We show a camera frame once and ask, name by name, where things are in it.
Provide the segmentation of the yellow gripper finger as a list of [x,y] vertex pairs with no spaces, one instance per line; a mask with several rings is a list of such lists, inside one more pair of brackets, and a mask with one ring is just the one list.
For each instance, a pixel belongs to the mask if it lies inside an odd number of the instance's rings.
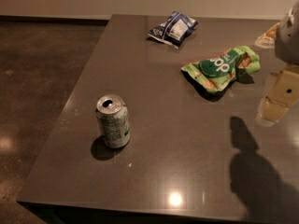
[[263,94],[256,121],[271,127],[299,101],[299,66],[287,64],[278,73],[272,72],[265,82]]

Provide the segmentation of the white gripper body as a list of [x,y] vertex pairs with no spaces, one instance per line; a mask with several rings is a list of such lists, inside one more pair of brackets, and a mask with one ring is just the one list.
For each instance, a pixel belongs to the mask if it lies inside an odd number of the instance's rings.
[[299,1],[297,1],[279,23],[275,54],[285,63],[299,64]]

